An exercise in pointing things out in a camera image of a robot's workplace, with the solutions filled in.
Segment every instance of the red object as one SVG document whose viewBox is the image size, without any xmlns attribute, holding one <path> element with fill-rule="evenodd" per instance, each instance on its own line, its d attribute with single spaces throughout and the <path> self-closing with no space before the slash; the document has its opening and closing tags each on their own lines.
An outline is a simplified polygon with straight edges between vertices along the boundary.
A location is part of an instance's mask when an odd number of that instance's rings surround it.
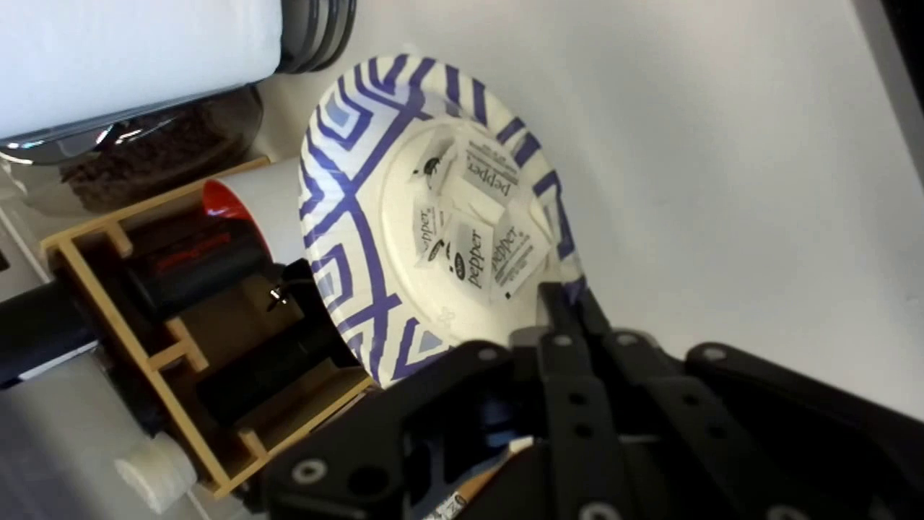
<svg viewBox="0 0 924 520">
<path fill-rule="evenodd" d="M 213 182 L 213 179 L 204 182 L 204 186 L 202 186 L 202 207 L 204 207 L 208 217 L 253 221 L 253 217 L 236 198 L 236 194 L 227 191 L 221 182 Z"/>
</svg>

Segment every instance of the white surface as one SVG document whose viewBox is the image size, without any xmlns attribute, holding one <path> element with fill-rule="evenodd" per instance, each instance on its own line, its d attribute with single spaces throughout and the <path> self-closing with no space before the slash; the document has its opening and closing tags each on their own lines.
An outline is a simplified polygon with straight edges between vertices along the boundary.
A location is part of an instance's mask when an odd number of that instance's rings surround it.
<svg viewBox="0 0 924 520">
<path fill-rule="evenodd" d="M 394 48 L 534 127 L 612 324 L 924 419 L 924 195 L 848 0 L 364 3 L 347 61 Z M 347 61 L 266 85 L 273 152 Z"/>
<path fill-rule="evenodd" d="M 400 295 L 400 301 L 409 302 L 413 315 L 419 315 L 420 324 L 426 324 L 442 341 L 448 341 L 451 345 L 472 337 L 508 342 L 513 329 L 547 324 L 546 312 L 537 308 L 537 285 L 542 280 L 578 280 L 579 272 L 563 275 L 560 257 L 547 253 L 550 221 L 542 214 L 539 198 L 530 194 L 530 184 L 537 179 L 529 179 L 526 171 L 519 175 L 529 182 L 519 182 L 519 186 L 513 184 L 513 194 L 506 202 L 497 202 L 487 194 L 481 194 L 478 184 L 465 179 L 465 156 L 459 152 L 459 158 L 444 172 L 444 186 L 426 186 L 426 179 L 420 179 L 420 172 L 413 171 L 415 163 L 433 158 L 433 149 L 426 149 L 433 133 L 455 137 L 461 143 L 468 143 L 465 137 L 477 137 L 481 147 L 490 147 L 497 156 L 503 156 L 508 171 L 519 172 L 511 152 L 490 133 L 477 127 L 477 120 L 426 120 L 419 129 L 409 129 L 400 140 L 394 140 L 394 156 L 383 171 L 380 195 L 368 204 L 368 214 L 380 214 L 383 249 L 377 250 L 386 257 L 383 263 L 393 272 L 393 285 Z M 537 214 L 542 217 L 539 221 L 521 217 L 529 224 L 546 228 L 546 233 L 537 230 L 530 233 L 530 238 L 526 238 L 534 241 L 530 250 L 537 253 L 530 253 L 530 263 L 521 266 L 521 292 L 519 285 L 513 289 L 513 283 L 508 283 L 511 298 L 503 298 L 503 285 L 497 283 L 497 272 L 490 267 L 500 228 L 497 221 L 487 221 L 481 214 L 477 214 L 477 207 L 471 204 L 497 204 L 497 218 L 506 210 L 516 210 L 519 217 L 530 207 L 537 207 Z M 433 236 L 431 244 L 419 244 L 420 224 L 415 221 L 415 214 L 426 207 L 433 214 Z M 452 257 L 448 257 L 444 249 L 433 249 L 436 238 L 451 241 L 452 250 L 465 257 L 461 280 L 455 277 L 459 266 L 452 263 Z M 481 257 L 481 275 L 477 277 L 477 283 L 471 280 L 471 275 L 465 277 L 465 272 L 471 272 L 472 266 L 472 253 Z"/>
<path fill-rule="evenodd" d="M 259 81 L 280 35 L 277 0 L 5 3 L 0 137 Z"/>
</svg>

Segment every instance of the wooden dish rack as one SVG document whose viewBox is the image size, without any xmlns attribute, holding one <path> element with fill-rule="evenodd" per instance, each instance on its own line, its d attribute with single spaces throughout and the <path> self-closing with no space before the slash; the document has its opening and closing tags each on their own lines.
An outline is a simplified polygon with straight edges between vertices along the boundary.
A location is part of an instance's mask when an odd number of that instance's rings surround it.
<svg viewBox="0 0 924 520">
<path fill-rule="evenodd" d="M 266 160 L 246 160 L 215 175 L 259 163 Z M 197 207 L 202 184 L 204 179 L 52 233 L 44 241 L 44 253 L 52 267 L 67 272 L 80 289 L 96 319 L 106 329 L 106 350 L 119 350 L 116 354 L 123 354 L 146 379 L 169 416 L 172 439 L 181 442 L 194 458 L 200 483 L 213 497 L 227 497 L 277 454 L 373 390 L 373 380 L 360 367 L 342 368 L 327 361 L 286 387 L 280 399 L 259 406 L 259 419 L 249 420 L 249 426 L 218 431 L 208 420 L 194 384 L 208 368 L 234 361 L 240 353 L 249 353 L 296 319 L 301 312 L 266 312 L 269 280 L 246 277 L 240 285 L 197 302 L 178 316 L 153 324 L 162 325 L 166 337 L 166 342 L 153 350 L 142 342 L 139 329 L 123 315 L 127 308 L 106 292 L 106 267 L 91 259 L 96 249 L 109 249 L 116 250 L 111 257 L 127 259 L 135 249 L 132 230 Z"/>
</svg>

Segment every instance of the screw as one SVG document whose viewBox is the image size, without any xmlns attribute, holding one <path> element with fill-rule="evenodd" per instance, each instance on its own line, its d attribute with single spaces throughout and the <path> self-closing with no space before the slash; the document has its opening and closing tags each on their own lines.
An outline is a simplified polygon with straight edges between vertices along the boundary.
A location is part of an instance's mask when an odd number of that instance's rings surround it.
<svg viewBox="0 0 924 520">
<path fill-rule="evenodd" d="M 721 361 L 721 358 L 728 358 L 728 353 L 718 350 L 718 345 L 706 345 L 706 350 L 701 350 L 701 354 L 705 354 L 706 361 Z"/>
<path fill-rule="evenodd" d="M 269 289 L 269 305 L 266 305 L 266 312 L 272 312 L 272 308 L 277 308 L 277 305 L 288 305 L 288 289 L 286 289 L 286 285 Z"/>
<path fill-rule="evenodd" d="M 553 334 L 550 342 L 553 345 L 571 345 L 575 341 L 571 341 L 571 334 Z"/>
<path fill-rule="evenodd" d="M 302 461 L 296 461 L 296 465 L 290 467 L 290 480 L 295 480 L 296 484 L 314 484 L 314 483 L 319 483 L 324 475 L 327 475 L 324 458 L 302 458 Z"/>
<path fill-rule="evenodd" d="M 578 520 L 617 520 L 617 511 L 610 503 L 585 503 Z"/>
<path fill-rule="evenodd" d="M 809 513 L 802 513 L 793 504 L 780 503 L 780 504 L 767 509 L 767 520 L 809 520 Z"/>
<path fill-rule="evenodd" d="M 497 358 L 497 350 L 478 350 L 478 361 L 493 361 Z"/>
</svg>

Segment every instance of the blue geometric pattern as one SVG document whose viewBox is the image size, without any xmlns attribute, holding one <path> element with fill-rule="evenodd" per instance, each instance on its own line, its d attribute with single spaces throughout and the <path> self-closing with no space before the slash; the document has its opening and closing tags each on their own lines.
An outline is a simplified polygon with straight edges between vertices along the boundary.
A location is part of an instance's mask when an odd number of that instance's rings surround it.
<svg viewBox="0 0 924 520">
<path fill-rule="evenodd" d="M 376 195 L 367 186 L 368 175 L 390 147 L 415 120 L 436 114 L 478 120 L 513 152 L 519 166 L 542 158 L 539 140 L 484 82 L 455 67 L 409 54 L 373 58 L 340 74 L 314 106 L 302 140 L 296 217 L 306 259 L 337 332 L 377 384 L 400 380 L 448 350 L 386 280 L 380 238 L 376 236 L 377 214 L 364 210 Z M 546 210 L 556 210 L 563 224 L 556 228 L 560 259 L 578 266 L 556 172 L 547 171 L 534 194 Z"/>
</svg>

